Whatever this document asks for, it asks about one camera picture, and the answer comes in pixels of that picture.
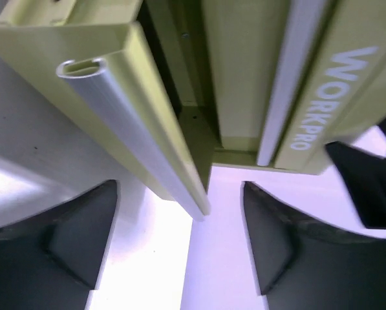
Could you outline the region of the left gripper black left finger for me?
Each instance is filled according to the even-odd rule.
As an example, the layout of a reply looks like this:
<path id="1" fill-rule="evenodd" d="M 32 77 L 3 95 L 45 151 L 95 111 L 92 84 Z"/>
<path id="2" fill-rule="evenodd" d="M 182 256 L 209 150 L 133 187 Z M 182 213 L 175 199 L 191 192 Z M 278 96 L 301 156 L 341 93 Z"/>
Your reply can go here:
<path id="1" fill-rule="evenodd" d="M 107 180 L 0 227 L 0 309 L 85 309 L 117 203 L 118 183 Z"/>

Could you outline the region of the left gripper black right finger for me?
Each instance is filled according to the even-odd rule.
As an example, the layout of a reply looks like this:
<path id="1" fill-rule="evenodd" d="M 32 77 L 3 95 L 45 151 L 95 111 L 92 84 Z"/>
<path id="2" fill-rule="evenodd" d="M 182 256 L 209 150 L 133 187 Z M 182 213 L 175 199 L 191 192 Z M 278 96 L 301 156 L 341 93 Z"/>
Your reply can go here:
<path id="1" fill-rule="evenodd" d="M 386 309 L 386 239 L 322 222 L 250 181 L 242 209 L 269 309 Z"/>

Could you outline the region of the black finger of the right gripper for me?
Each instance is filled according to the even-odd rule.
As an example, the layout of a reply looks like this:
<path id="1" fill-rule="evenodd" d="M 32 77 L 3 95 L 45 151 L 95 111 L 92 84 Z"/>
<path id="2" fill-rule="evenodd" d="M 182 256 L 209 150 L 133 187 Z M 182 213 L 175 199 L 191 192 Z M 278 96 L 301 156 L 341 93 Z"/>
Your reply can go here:
<path id="1" fill-rule="evenodd" d="M 379 124 L 386 137 L 386 118 Z M 348 146 L 340 141 L 325 145 L 339 171 L 362 224 L 386 229 L 386 158 Z"/>

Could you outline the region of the green cabinet drawer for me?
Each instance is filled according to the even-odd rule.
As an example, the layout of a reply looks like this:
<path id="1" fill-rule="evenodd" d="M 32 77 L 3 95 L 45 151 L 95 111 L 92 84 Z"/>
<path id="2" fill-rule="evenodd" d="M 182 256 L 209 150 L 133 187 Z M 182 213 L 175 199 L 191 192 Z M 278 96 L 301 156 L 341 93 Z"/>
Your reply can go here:
<path id="1" fill-rule="evenodd" d="M 222 148 L 271 163 L 330 1 L 203 1 Z"/>
<path id="2" fill-rule="evenodd" d="M 139 23 L 0 26 L 0 58 L 159 197 L 209 214 Z"/>

